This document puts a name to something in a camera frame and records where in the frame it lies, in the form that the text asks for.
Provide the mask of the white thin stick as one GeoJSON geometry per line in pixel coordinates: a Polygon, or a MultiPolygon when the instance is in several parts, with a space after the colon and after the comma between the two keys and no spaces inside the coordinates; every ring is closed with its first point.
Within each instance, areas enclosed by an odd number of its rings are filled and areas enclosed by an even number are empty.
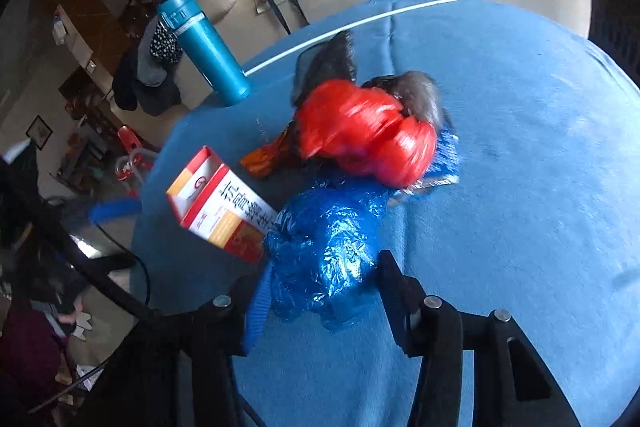
{"type": "Polygon", "coordinates": [[[366,26],[374,22],[377,22],[378,20],[385,20],[386,18],[390,18],[395,15],[410,13],[417,10],[423,10],[423,9],[431,8],[432,6],[437,6],[437,5],[456,3],[459,1],[460,0],[434,0],[434,1],[421,2],[421,3],[405,6],[404,8],[393,9],[380,14],[375,14],[366,18],[362,18],[361,20],[355,20],[352,23],[324,32],[323,34],[315,36],[314,38],[311,38],[299,44],[296,44],[296,46],[291,46],[290,48],[282,51],[279,54],[273,55],[272,57],[268,58],[268,60],[265,60],[255,65],[254,67],[250,68],[249,70],[247,70],[245,72],[245,76],[250,77],[251,75],[256,74],[256,72],[260,72],[262,69],[270,66],[271,64],[274,64],[283,60],[285,57],[288,57],[297,52],[306,50],[311,46],[314,46],[315,44],[325,42],[326,40],[329,40],[335,37],[341,32],[350,31],[352,29],[355,29],[361,26],[366,26]]]}

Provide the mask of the framed wall picture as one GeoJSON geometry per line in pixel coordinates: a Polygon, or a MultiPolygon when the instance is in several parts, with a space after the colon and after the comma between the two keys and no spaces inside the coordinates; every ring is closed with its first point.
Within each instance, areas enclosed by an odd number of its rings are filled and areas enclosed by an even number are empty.
{"type": "Polygon", "coordinates": [[[38,150],[43,150],[51,138],[53,130],[40,115],[37,115],[28,126],[25,134],[30,141],[35,143],[38,150]]]}

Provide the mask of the teal thermos bottle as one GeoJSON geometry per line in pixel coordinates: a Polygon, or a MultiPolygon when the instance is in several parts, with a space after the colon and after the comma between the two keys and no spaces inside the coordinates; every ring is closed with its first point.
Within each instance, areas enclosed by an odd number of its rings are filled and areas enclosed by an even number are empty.
{"type": "Polygon", "coordinates": [[[157,7],[157,14],[223,106],[250,95],[242,67],[196,0],[167,0],[157,7]]]}

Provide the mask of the blue toothpaste carton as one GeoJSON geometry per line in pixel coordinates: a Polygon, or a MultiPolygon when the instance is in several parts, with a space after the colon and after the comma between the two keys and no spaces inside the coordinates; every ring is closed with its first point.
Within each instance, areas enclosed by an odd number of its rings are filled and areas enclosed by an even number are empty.
{"type": "Polygon", "coordinates": [[[396,191],[390,198],[392,204],[399,204],[411,196],[423,196],[435,188],[458,184],[460,180],[459,138],[449,118],[442,123],[437,132],[437,144],[434,158],[424,176],[407,188],[396,191]]]}

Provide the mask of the red plastic bag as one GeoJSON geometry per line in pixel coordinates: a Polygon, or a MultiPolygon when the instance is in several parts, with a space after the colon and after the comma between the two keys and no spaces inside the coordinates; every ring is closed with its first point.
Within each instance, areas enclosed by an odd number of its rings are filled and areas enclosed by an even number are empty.
{"type": "Polygon", "coordinates": [[[373,176],[391,188],[423,178],[436,152],[434,124],[402,113],[380,88],[331,79],[314,88],[294,115],[303,159],[332,159],[353,176],[373,176]]]}

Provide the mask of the orange snack wrapper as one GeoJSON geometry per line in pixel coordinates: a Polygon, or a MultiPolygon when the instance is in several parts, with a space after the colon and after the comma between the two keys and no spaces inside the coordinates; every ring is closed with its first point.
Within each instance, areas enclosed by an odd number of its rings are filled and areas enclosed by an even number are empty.
{"type": "Polygon", "coordinates": [[[297,168],[300,157],[294,124],[289,124],[272,142],[246,154],[240,164],[255,179],[266,179],[285,168],[297,168]]]}

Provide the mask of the grey plastic bag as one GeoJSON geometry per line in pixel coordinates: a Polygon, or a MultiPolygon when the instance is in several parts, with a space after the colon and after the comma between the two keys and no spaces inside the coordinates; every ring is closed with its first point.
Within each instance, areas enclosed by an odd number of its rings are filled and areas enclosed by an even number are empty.
{"type": "Polygon", "coordinates": [[[450,119],[442,107],[436,83],[425,72],[409,70],[397,76],[378,76],[363,83],[362,87],[383,90],[402,105],[402,115],[413,116],[418,121],[427,121],[437,131],[450,125],[450,119]]]}

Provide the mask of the red white medicine box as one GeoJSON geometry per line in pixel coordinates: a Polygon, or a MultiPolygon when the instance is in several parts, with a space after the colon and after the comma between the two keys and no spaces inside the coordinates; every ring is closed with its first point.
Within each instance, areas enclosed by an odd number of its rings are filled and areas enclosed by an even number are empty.
{"type": "Polygon", "coordinates": [[[166,196],[181,228],[250,265],[262,259],[277,211],[209,147],[191,158],[166,196]]]}

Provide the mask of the blue plastic bag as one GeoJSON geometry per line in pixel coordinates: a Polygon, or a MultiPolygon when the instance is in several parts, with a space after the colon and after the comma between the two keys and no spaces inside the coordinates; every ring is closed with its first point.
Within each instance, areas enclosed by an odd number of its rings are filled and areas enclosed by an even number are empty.
{"type": "Polygon", "coordinates": [[[360,319],[371,300],[392,194],[372,178],[336,176],[284,205],[264,239],[275,314],[293,321],[313,313],[330,331],[360,319]]]}

